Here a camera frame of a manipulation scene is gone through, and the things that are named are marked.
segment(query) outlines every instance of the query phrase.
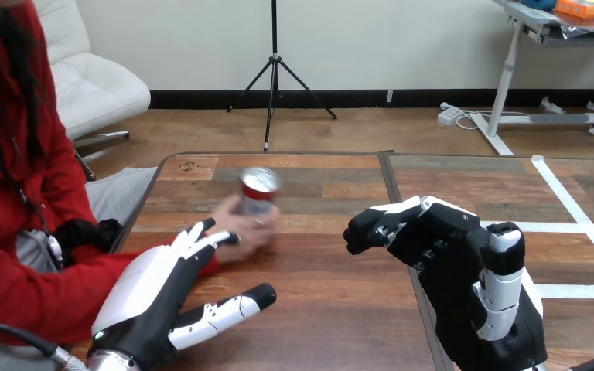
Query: tripod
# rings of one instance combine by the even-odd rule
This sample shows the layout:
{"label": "tripod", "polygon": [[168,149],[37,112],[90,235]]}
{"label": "tripod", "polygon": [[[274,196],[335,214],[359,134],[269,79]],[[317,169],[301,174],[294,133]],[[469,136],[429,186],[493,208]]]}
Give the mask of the tripod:
{"label": "tripod", "polygon": [[278,50],[278,47],[277,47],[276,0],[272,0],[272,56],[270,57],[270,60],[267,62],[267,64],[265,64],[265,66],[263,67],[261,72],[259,72],[258,75],[256,75],[256,77],[251,81],[251,83],[249,84],[247,89],[245,89],[242,92],[242,94],[239,96],[239,98],[236,100],[236,102],[234,104],[232,104],[229,107],[229,109],[227,110],[228,112],[231,112],[234,109],[234,106],[237,106],[243,100],[245,94],[249,93],[249,90],[251,89],[251,87],[254,86],[256,81],[258,81],[258,79],[260,79],[261,76],[263,76],[263,73],[265,73],[265,71],[268,70],[268,68],[270,68],[270,66],[272,66],[272,79],[270,82],[270,104],[268,107],[268,124],[265,127],[265,146],[263,147],[264,152],[267,152],[268,147],[269,147],[268,143],[270,141],[270,125],[272,123],[272,116],[274,115],[275,96],[278,93],[278,65],[283,66],[283,68],[285,68],[285,70],[288,71],[288,73],[290,73],[290,76],[292,76],[295,80],[297,80],[297,82],[300,85],[302,85],[302,87],[304,87],[306,92],[310,94],[311,98],[318,106],[320,106],[321,108],[323,108],[327,112],[329,112],[329,114],[331,115],[331,117],[333,117],[334,120],[338,118],[336,116],[336,114],[334,114],[328,107],[326,107],[324,104],[322,104],[322,102],[320,102],[320,100],[318,99],[316,94],[312,90],[310,90],[309,87],[307,87],[306,84],[299,77],[297,77],[297,75],[295,75],[295,73],[292,72],[292,70],[290,68],[288,68],[288,66],[285,64],[283,59],[278,55],[277,50]]}

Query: power strip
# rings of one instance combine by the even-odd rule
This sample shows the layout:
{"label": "power strip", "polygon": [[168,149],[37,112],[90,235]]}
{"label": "power strip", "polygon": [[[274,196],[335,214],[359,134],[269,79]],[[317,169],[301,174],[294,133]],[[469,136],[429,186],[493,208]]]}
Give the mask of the power strip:
{"label": "power strip", "polygon": [[446,110],[439,114],[439,123],[443,125],[454,125],[456,120],[463,116],[463,111],[454,106],[448,106]]}

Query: red jacket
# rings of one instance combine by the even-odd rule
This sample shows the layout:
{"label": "red jacket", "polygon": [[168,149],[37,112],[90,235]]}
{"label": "red jacket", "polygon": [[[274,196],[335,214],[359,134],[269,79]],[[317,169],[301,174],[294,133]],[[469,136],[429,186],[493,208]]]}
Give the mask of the red jacket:
{"label": "red jacket", "polygon": [[[39,41],[31,64],[43,88],[37,135],[46,160],[41,165],[18,160],[7,131],[1,130],[3,161],[23,184],[33,203],[44,204],[45,219],[53,232],[71,219],[96,222],[85,191],[85,176],[74,158],[72,143],[56,112],[56,95],[42,26],[32,1],[12,10],[20,26]],[[19,87],[9,74],[9,59],[0,41],[0,95],[22,158],[26,154],[26,106]],[[41,230],[14,189],[0,173],[0,323],[34,332],[56,343],[89,339],[90,327],[114,283],[136,254],[106,255],[95,247],[74,251],[77,264],[59,274],[39,274],[19,263],[15,240],[21,230]],[[214,261],[202,274],[217,270]]]}

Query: white desk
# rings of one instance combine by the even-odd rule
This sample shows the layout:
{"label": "white desk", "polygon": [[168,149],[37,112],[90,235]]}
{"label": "white desk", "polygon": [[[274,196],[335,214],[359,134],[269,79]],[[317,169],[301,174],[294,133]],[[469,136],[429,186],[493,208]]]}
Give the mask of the white desk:
{"label": "white desk", "polygon": [[532,114],[531,116],[502,116],[504,101],[507,99],[511,78],[514,75],[515,63],[522,35],[542,46],[594,46],[594,36],[564,39],[559,29],[559,19],[554,15],[529,8],[520,2],[511,0],[494,0],[502,5],[514,24],[514,36],[511,40],[509,55],[504,63],[504,70],[497,88],[497,95],[488,122],[481,114],[472,114],[470,118],[488,140],[493,149],[500,155],[513,155],[504,144],[497,129],[501,124],[594,124],[594,114]]}

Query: human hand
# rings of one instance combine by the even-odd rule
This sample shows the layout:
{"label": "human hand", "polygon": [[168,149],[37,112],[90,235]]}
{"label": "human hand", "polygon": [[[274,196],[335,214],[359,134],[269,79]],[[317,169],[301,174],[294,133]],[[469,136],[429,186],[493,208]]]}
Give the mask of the human hand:
{"label": "human hand", "polygon": [[245,216],[236,214],[240,196],[230,196],[213,212],[215,226],[208,230],[214,234],[222,231],[236,233],[240,237],[237,245],[222,245],[215,251],[217,261],[221,264],[243,261],[258,250],[270,243],[275,237],[278,228],[278,219],[281,215],[278,207],[272,206],[270,212],[259,216]]}

